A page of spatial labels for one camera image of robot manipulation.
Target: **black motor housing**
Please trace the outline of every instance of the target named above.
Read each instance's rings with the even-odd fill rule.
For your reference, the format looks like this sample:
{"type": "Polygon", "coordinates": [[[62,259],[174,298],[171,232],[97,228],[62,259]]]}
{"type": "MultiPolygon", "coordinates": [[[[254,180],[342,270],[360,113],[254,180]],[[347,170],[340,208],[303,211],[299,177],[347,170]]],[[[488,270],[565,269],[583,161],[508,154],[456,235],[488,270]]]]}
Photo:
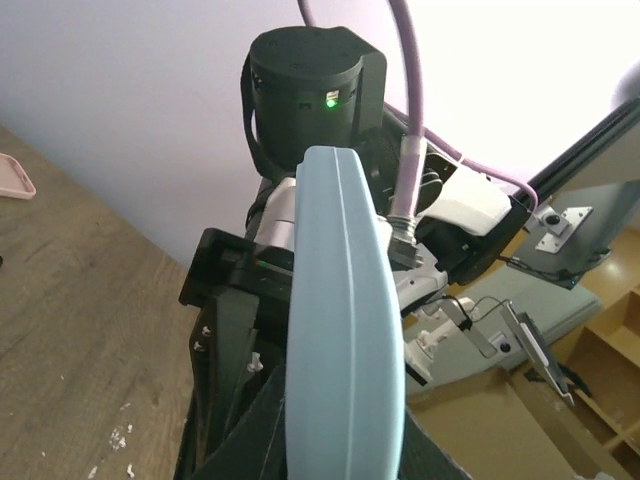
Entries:
{"type": "Polygon", "coordinates": [[[266,157],[259,162],[295,172],[309,147],[353,148],[364,132],[382,127],[387,61],[347,28],[263,33],[248,64],[257,142],[266,157]]]}

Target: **white plastic casing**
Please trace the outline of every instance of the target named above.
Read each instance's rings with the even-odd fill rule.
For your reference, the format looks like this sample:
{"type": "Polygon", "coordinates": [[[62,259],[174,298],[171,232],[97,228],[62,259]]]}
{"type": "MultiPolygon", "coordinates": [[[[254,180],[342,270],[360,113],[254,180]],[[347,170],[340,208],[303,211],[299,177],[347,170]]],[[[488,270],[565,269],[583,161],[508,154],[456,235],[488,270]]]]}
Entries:
{"type": "Polygon", "coordinates": [[[483,237],[511,210],[509,196],[482,174],[457,165],[438,199],[418,218],[431,217],[483,237]]]}

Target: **black cable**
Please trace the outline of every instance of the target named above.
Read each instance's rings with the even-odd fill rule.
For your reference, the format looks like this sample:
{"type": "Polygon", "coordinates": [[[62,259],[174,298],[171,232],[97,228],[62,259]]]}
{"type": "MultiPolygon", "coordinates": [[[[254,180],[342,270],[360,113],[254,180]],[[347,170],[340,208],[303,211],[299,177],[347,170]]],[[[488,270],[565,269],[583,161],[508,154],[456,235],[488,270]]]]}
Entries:
{"type": "Polygon", "coordinates": [[[593,256],[596,258],[592,259],[591,265],[588,268],[585,268],[584,270],[579,270],[577,272],[570,272],[568,270],[560,270],[557,272],[545,272],[543,270],[538,270],[536,268],[531,267],[530,265],[527,265],[526,263],[524,263],[522,260],[518,258],[505,257],[502,255],[499,255],[497,257],[497,260],[502,261],[507,265],[516,267],[520,270],[524,270],[525,272],[537,275],[543,280],[547,280],[549,282],[562,282],[562,281],[571,280],[575,277],[584,275],[590,272],[591,270],[593,270],[594,268],[599,267],[607,258],[609,258],[610,255],[611,255],[611,249],[608,249],[608,248],[602,251],[594,252],[593,256]]]}

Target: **cardboard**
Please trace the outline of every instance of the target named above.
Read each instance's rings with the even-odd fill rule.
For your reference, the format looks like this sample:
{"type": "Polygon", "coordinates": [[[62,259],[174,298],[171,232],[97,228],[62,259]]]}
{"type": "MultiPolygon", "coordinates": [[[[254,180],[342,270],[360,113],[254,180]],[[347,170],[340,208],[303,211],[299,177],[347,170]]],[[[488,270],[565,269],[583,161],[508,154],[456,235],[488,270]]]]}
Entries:
{"type": "Polygon", "coordinates": [[[633,480],[545,384],[492,370],[413,396],[431,438],[475,480],[633,480]],[[544,398],[540,385],[551,396],[544,398]]]}

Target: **white wall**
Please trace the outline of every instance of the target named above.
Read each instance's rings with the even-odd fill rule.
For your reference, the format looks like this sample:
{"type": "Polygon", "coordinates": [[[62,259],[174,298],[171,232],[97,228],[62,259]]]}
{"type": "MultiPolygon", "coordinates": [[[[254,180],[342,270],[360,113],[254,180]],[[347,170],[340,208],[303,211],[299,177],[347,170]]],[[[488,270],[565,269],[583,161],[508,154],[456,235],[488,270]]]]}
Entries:
{"type": "MultiPolygon", "coordinates": [[[[427,124],[523,179],[610,110],[640,58],[636,0],[411,3],[427,124]]],[[[387,54],[388,99],[404,106],[386,1],[311,4],[321,24],[350,26],[387,54]]],[[[296,23],[294,0],[2,0],[0,122],[188,265],[203,228],[242,230],[258,178],[240,68],[256,35],[296,23]]]]}

